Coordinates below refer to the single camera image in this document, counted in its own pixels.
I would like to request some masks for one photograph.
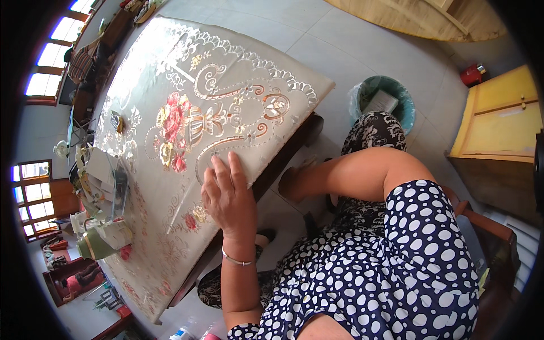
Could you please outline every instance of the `woman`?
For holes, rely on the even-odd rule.
[[[288,169],[284,197],[337,194],[338,209],[319,237],[299,240],[266,273],[255,267],[256,204],[238,157],[229,153],[230,170],[212,159],[201,193],[224,233],[219,299],[229,339],[470,338],[474,264],[449,200],[405,150],[399,122],[373,112],[355,123],[341,157]],[[203,301],[218,300],[217,273],[203,278]]]
[[[96,263],[92,263],[85,268],[85,270],[78,272],[76,275],[69,276],[65,280],[62,280],[63,288],[68,288],[70,295],[63,298],[64,302],[69,302],[75,299],[83,287],[87,286],[95,280],[96,275],[100,274],[100,268]]]

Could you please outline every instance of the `polka dot dress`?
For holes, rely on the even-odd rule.
[[[317,313],[365,340],[469,339],[476,324],[474,264],[449,200],[430,181],[392,190],[382,236],[329,230],[298,242],[277,270],[260,324],[235,326],[229,339],[295,339]]]

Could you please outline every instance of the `woman's hand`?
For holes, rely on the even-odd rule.
[[[212,157],[212,163],[214,169],[208,168],[204,172],[200,191],[204,206],[223,230],[224,244],[230,240],[253,248],[257,233],[257,205],[252,191],[247,188],[240,160],[231,151],[228,153],[230,170],[217,156]]]

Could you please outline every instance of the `wooden cabinet door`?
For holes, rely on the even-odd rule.
[[[542,120],[539,103],[472,117],[463,154],[521,156],[532,160]]]
[[[474,91],[473,114],[538,100],[535,83],[526,65],[483,82],[475,86]]]
[[[56,218],[65,218],[80,211],[79,198],[72,192],[73,186],[68,179],[51,181],[50,189]]]

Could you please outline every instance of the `tiled floor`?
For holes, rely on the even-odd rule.
[[[373,75],[400,80],[413,97],[417,115],[407,136],[408,152],[419,158],[440,184],[452,188],[461,199],[469,195],[452,165],[449,151],[467,97],[453,63],[430,40],[383,29],[334,8],[322,0],[169,0],[159,10],[164,16],[216,24],[259,39],[336,82],[316,109],[325,119],[319,139],[303,147],[291,165],[317,155],[319,159],[340,153],[350,129],[348,91]],[[124,55],[143,27],[132,33],[119,55]],[[277,194],[277,181],[258,204],[262,226],[279,228],[276,240],[265,249],[258,267],[271,269],[296,239],[304,234],[302,214],[311,211],[319,220],[330,219],[322,197],[292,206]],[[220,262],[217,256],[209,266]],[[159,339],[167,339],[192,318],[190,329],[201,335],[214,325],[214,333],[226,338],[221,312],[202,304],[195,290],[178,306],[166,310],[162,326],[139,318]]]

